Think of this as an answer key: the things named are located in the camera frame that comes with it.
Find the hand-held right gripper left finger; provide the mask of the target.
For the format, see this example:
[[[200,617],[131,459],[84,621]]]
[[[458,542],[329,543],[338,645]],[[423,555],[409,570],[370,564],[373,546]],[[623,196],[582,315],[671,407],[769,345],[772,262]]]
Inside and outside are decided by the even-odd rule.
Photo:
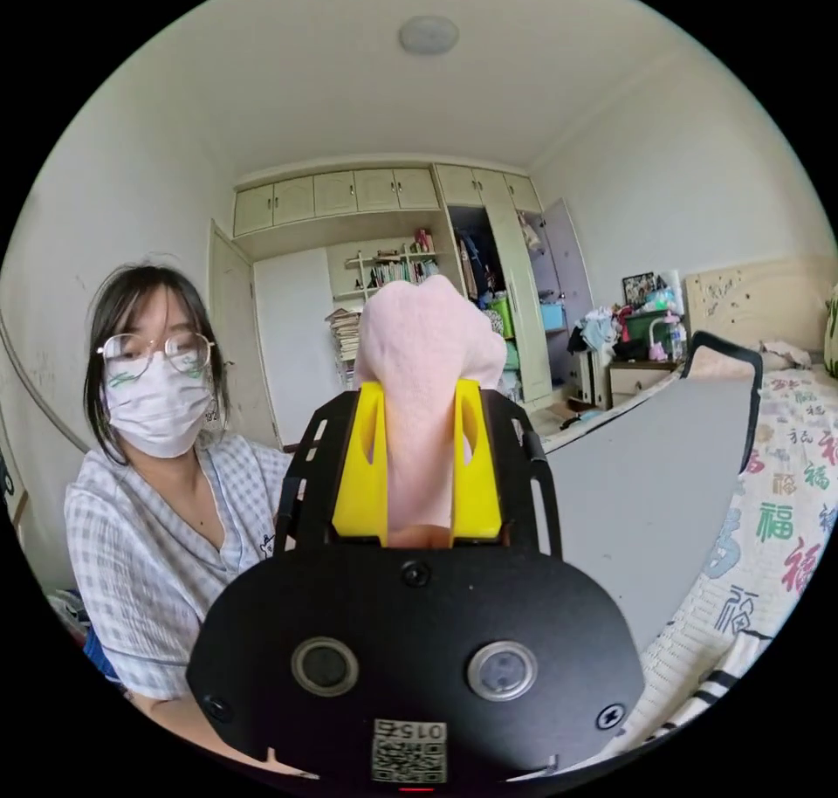
[[[343,540],[388,541],[388,444],[386,405],[378,382],[355,393],[332,526]]]

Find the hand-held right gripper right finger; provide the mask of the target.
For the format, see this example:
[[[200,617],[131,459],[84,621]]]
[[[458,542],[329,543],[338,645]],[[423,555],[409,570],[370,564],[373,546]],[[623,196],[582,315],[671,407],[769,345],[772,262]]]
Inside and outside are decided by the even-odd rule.
[[[450,539],[496,541],[502,528],[490,432],[478,382],[460,379],[454,397]]]

